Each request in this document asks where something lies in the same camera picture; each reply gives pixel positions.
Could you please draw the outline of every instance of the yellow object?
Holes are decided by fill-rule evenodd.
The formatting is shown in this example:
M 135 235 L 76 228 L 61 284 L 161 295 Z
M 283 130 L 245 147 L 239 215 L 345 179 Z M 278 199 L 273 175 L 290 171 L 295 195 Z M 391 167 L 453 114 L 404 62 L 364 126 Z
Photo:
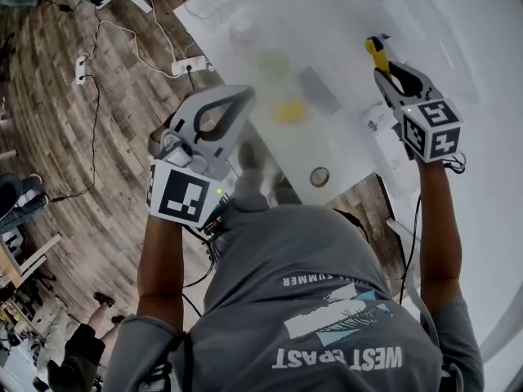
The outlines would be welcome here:
M 309 116 L 304 103 L 299 100 L 289 100 L 275 107 L 275 119 L 280 123 L 298 123 Z
M 391 69 L 382 41 L 380 41 L 378 37 L 372 36 L 367 39 L 365 47 L 367 48 L 367 52 L 373 57 L 376 68 L 385 73 L 387 77 L 390 77 Z

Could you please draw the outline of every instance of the white wall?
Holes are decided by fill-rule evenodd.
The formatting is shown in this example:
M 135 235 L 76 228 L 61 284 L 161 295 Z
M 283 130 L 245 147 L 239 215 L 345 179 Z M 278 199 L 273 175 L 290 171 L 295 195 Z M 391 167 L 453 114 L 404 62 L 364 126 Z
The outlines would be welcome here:
M 479 107 L 456 100 L 467 123 L 462 148 L 469 163 L 464 175 L 450 177 L 463 242 L 463 295 L 481 343 L 523 283 L 523 0 L 435 1 L 481 98 Z M 486 365 L 487 391 L 507 387 L 523 364 L 522 347 L 520 334 Z

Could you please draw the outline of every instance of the gray object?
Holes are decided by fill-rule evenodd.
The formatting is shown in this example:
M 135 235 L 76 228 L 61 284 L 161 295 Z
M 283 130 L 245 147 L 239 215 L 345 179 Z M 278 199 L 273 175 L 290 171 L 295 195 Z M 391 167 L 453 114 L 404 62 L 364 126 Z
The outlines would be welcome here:
M 395 115 L 402 106 L 443 98 L 432 80 L 421 71 L 393 61 L 389 62 L 389 66 L 392 76 L 400 82 L 401 89 L 379 69 L 374 69 L 374 80 L 388 106 L 395 111 Z
M 212 87 L 187 97 L 173 115 L 160 143 L 149 140 L 149 152 L 178 167 L 188 167 L 202 176 L 221 181 L 229 174 L 226 160 L 253 107 L 250 86 Z M 201 128 L 203 115 L 223 107 L 216 126 Z
M 335 114 L 342 108 L 336 96 L 312 67 L 307 67 L 297 75 L 305 97 L 322 112 Z

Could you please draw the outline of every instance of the wooden floor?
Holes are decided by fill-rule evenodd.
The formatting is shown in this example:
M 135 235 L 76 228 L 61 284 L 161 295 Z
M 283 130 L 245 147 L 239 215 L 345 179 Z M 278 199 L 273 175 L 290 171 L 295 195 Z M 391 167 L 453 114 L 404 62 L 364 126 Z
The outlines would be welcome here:
M 53 0 L 74 6 L 80 0 Z M 177 58 L 192 43 L 172 10 L 185 0 L 154 0 L 160 23 L 174 42 Z M 115 0 L 99 11 L 102 20 L 138 32 L 143 58 L 166 72 L 172 62 L 168 44 L 153 16 L 128 0 Z M 43 2 L 32 9 L 0 10 L 0 40 L 14 32 L 16 54 L 10 77 L 1 87 L 13 119 L 11 131 L 0 131 L 0 149 L 17 149 L 18 157 L 0 163 L 2 171 L 21 176 L 43 175 L 52 198 L 82 191 L 91 184 L 91 138 L 96 88 L 74 83 L 74 61 L 93 48 L 96 17 L 93 5 L 82 2 L 75 16 Z M 187 55 L 199 54 L 196 45 Z M 101 92 L 96 128 L 96 184 L 87 194 L 54 203 L 26 228 L 36 245 L 61 233 L 45 266 L 58 278 L 55 290 L 69 312 L 86 321 L 96 308 L 93 292 L 116 300 L 115 314 L 136 310 L 136 269 L 147 218 L 148 174 L 146 141 L 190 90 L 185 78 L 168 79 L 148 70 L 136 58 L 132 35 L 103 24 L 88 66 Z M 194 74 L 197 87 L 219 83 L 217 74 Z M 370 176 L 330 206 L 352 211 L 363 222 L 371 244 L 390 280 L 401 274 L 397 238 L 385 225 L 390 212 L 376 176 Z M 202 246 L 184 238 L 186 280 L 196 280 L 209 262 Z M 397 282 L 392 283 L 397 292 Z M 187 289 L 202 307 L 207 283 Z M 186 309 L 186 326 L 196 315 Z

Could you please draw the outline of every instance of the black cable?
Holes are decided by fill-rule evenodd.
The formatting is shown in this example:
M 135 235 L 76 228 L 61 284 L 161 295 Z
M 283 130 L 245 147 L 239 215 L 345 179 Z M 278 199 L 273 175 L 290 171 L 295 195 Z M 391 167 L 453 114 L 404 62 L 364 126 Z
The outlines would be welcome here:
M 459 154 L 461 154 L 463 160 L 458 160 L 458 158 L 454 155 L 452 158 L 446 158 L 443 160 L 443 167 L 449 168 L 456 174 L 463 174 L 467 167 L 467 157 L 462 151 L 460 151 Z
M 82 196 L 83 194 L 87 193 L 89 190 L 91 190 L 96 183 L 96 162 L 95 162 L 95 140 L 96 140 L 96 124 L 98 123 L 98 109 L 100 108 L 100 88 L 98 87 L 98 83 L 96 83 L 96 80 L 94 76 L 90 74 L 86 74 L 84 77 L 91 77 L 92 81 L 95 83 L 96 86 L 96 110 L 95 110 L 95 121 L 92 125 L 92 140 L 91 140 L 91 152 L 92 152 L 92 182 L 91 184 L 86 187 L 84 190 L 82 190 L 79 193 L 76 194 L 70 194 L 68 196 L 61 196 L 59 198 L 51 199 L 49 203 L 58 203 L 62 202 L 69 198 L 77 198 L 78 196 Z
M 92 75 L 89 75 L 89 74 L 86 74 L 85 77 L 91 77 L 92 78 L 92 81 L 95 83 L 95 86 L 96 86 L 96 91 L 97 91 L 97 95 L 96 95 L 96 110 L 95 110 L 95 121 L 92 125 L 92 142 L 91 142 L 91 150 L 92 150 L 92 182 L 91 184 L 86 187 L 84 190 L 82 190 L 81 192 L 78 192 L 76 194 L 69 194 L 67 196 L 59 196 L 57 198 L 52 198 L 50 199 L 46 205 L 48 205 L 49 203 L 58 203 L 58 202 L 62 202 L 66 199 L 69 199 L 69 198 L 77 198 L 78 196 L 82 196 L 83 194 L 87 193 L 89 190 L 91 190 L 94 186 L 95 186 L 95 179 L 96 179 L 96 163 L 95 163 L 95 139 L 96 139 L 96 124 L 98 122 L 98 110 L 100 108 L 100 88 L 98 87 L 98 84 L 96 83 L 96 80 L 95 78 L 92 76 Z M 26 213 L 24 213 L 23 215 L 20 215 L 12 220 L 9 220 L 7 223 L 3 224 L 2 226 L 0 226 L 0 234 L 2 233 L 2 229 L 6 226 L 8 226 L 10 223 L 14 222 L 14 221 L 17 221 L 19 220 L 20 218 L 23 218 L 24 216 L 30 214 L 30 213 L 33 213 L 34 211 L 40 209 L 42 206 L 36 206 L 35 208 L 31 209 L 30 211 L 27 211 Z
M 74 11 L 74 9 L 76 9 L 78 6 L 80 6 L 82 3 L 83 3 L 83 0 L 80 0 L 78 3 L 76 3 L 76 6 L 73 7 L 73 11 Z
M 185 289 L 186 287 L 196 286 L 198 283 L 201 283 L 202 281 L 204 281 L 210 275 L 210 273 L 212 272 L 212 269 L 214 268 L 214 264 L 215 263 L 214 263 L 214 257 L 212 255 L 212 251 L 211 251 L 212 249 L 211 249 L 210 242 L 207 239 L 205 239 L 204 237 L 202 237 L 200 234 L 196 233 L 196 231 L 192 230 L 192 228 L 190 228 L 188 225 L 182 225 L 182 226 L 187 230 L 187 232 L 189 232 L 191 235 L 193 235 L 194 237 L 199 239 L 202 243 L 204 243 L 207 246 L 208 254 L 209 254 L 209 257 L 211 259 L 211 265 L 209 266 L 207 272 L 201 278 L 196 280 L 195 282 L 186 284 L 183 287 Z
M 410 263 L 412 262 L 413 255 L 414 255 L 414 246 L 416 245 L 416 229 L 418 228 L 418 213 L 419 213 L 419 207 L 422 204 L 422 197 L 421 195 L 418 197 L 418 203 L 416 204 L 416 213 L 414 215 L 414 229 L 413 229 L 413 236 L 412 236 L 412 247 L 410 248 L 410 256 L 409 261 L 407 261 L 407 265 L 405 266 L 405 272 L 403 273 L 403 276 L 401 276 L 401 290 L 400 290 L 400 305 L 403 301 L 403 289 L 405 288 L 405 280 L 407 279 L 407 273 L 409 272 Z
M 96 17 L 96 20 L 98 20 L 98 24 L 96 25 L 96 31 L 95 31 L 95 44 L 92 47 L 91 55 L 89 56 L 89 58 L 91 58 L 92 56 L 95 55 L 96 48 L 98 47 L 98 32 L 100 31 L 100 25 L 101 25 L 101 19 L 98 17 L 96 6 L 94 6 L 94 7 L 95 7 L 95 17 Z
M 52 0 L 43 0 L 44 2 L 49 2 L 51 4 L 54 4 L 55 6 L 57 7 L 60 7 L 60 4 L 56 3 L 56 2 L 53 2 Z
M 192 302 L 190 301 L 190 299 L 186 296 L 186 294 L 185 294 L 185 293 L 182 293 L 181 295 L 183 296 L 183 298 L 184 298 L 187 302 L 189 302 L 189 305 L 191 305 L 191 306 L 193 307 L 193 310 L 196 312 L 196 314 L 198 314 L 198 316 L 201 317 L 202 314 L 198 311 L 198 308 L 196 308 L 196 306 L 194 305 L 194 303 L 192 303 Z
M 194 82 L 193 82 L 192 76 L 190 75 L 190 71 L 192 69 L 193 68 L 190 65 L 187 65 L 187 75 L 189 76 L 190 85 L 193 87 L 193 91 L 194 91 Z

